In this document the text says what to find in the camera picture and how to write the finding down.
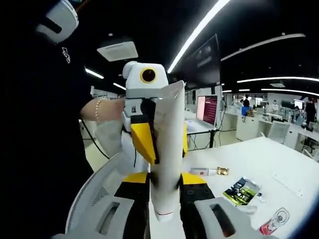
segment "yellow robot panel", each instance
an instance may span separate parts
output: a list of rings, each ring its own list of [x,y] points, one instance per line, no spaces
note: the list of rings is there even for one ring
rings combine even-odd
[[[131,117],[131,132],[135,149],[147,162],[157,164],[151,128],[144,115]]]
[[[187,185],[187,184],[202,184],[202,183],[206,183],[206,181],[204,179],[202,179],[201,177],[197,176],[197,175],[193,175],[190,173],[182,173],[181,174],[183,177],[183,184]]]
[[[184,135],[183,135],[183,158],[186,157],[188,154],[188,147],[187,147],[187,123],[184,123]]]
[[[134,173],[129,176],[127,176],[123,182],[128,182],[128,183],[146,183],[146,176],[147,172],[142,172],[142,173]]]

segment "red object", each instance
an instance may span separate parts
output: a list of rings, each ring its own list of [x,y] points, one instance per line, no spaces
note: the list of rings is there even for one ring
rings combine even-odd
[[[274,230],[270,230],[268,225],[270,223],[271,220],[269,220],[268,222],[266,222],[265,224],[261,225],[259,228],[259,231],[264,234],[264,235],[270,235],[271,233],[273,233],[276,229]]]

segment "computer screen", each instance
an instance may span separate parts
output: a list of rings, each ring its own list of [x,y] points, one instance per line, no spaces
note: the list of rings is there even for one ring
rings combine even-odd
[[[187,89],[214,87],[220,82],[220,53],[214,35],[181,62],[178,73]]]
[[[304,105],[304,102],[303,101],[298,101],[298,100],[295,100],[295,107],[298,106],[299,110],[302,110],[303,109],[303,105]]]
[[[215,125],[217,96],[199,96],[197,99],[196,118]]]

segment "white chair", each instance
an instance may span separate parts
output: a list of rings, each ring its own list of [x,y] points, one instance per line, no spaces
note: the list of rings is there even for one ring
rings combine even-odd
[[[309,153],[309,151],[306,149],[303,150],[303,154],[308,156],[309,158],[312,158],[314,161],[319,163],[319,149],[317,149],[314,156],[312,156],[311,153]]]
[[[273,121],[268,138],[278,143],[284,144],[289,126],[290,124],[286,122]]]

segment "black cable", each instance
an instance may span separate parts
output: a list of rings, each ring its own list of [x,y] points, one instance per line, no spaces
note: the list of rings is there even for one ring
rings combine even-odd
[[[135,164],[136,164],[136,149],[135,149],[134,167],[135,167]]]
[[[197,135],[195,134],[195,138],[194,138],[194,140],[193,140],[193,138],[192,138],[191,135],[190,135],[190,139],[191,139],[191,141],[193,141],[193,143],[194,143],[194,150],[195,150],[195,149],[198,149],[198,148],[197,148],[197,145],[196,145],[196,143],[195,143],[195,142],[196,142],[196,136],[197,136]]]
[[[221,131],[223,129],[223,121],[224,121],[224,116],[225,116],[225,113],[226,113],[226,108],[227,108],[227,103],[225,100],[223,100],[223,96],[222,96],[222,91],[221,91],[221,87],[220,87],[220,96],[221,96],[221,101],[225,102],[225,110],[224,110],[224,114],[223,114],[223,117],[221,116],[221,113],[222,113],[222,110],[223,110],[223,107],[222,107],[222,110],[220,111],[219,113],[219,116],[220,116],[220,126],[219,128],[217,129],[217,131],[219,131],[219,134],[218,134],[218,139],[219,139],[219,146],[221,146],[221,140],[220,140],[220,134],[221,134]]]
[[[89,129],[87,128],[86,124],[84,123],[84,120],[81,119],[81,121],[82,121],[82,123],[83,123],[83,125],[84,125],[86,131],[88,131],[91,140],[93,141],[93,143],[95,144],[95,146],[98,148],[98,150],[101,152],[101,154],[103,154],[107,159],[110,159],[104,152],[102,152],[102,150],[101,150],[101,149],[99,148],[99,146],[96,144],[96,142],[94,141],[93,136],[91,135],[91,133],[89,132]]]

